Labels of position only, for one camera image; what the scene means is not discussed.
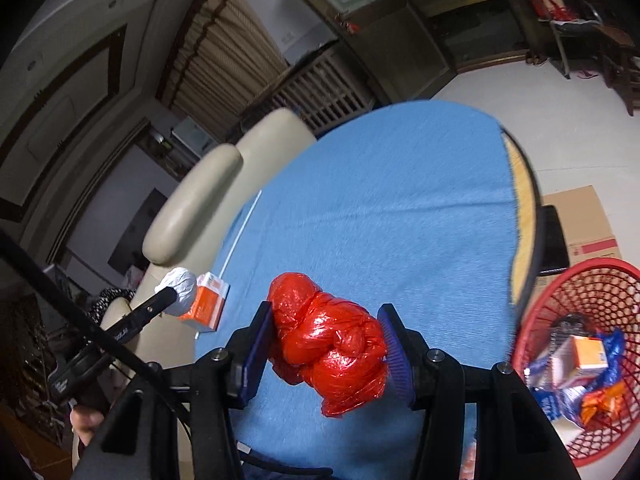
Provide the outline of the operator left hand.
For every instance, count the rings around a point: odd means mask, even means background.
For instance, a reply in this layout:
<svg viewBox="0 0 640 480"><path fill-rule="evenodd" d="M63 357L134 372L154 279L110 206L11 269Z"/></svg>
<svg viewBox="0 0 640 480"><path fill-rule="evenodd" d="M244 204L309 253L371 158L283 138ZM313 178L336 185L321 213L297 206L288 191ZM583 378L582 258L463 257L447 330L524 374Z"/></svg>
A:
<svg viewBox="0 0 640 480"><path fill-rule="evenodd" d="M79 441L85 446L89 445L103 421L104 415L94 408L76 404L70 412L70 424Z"/></svg>

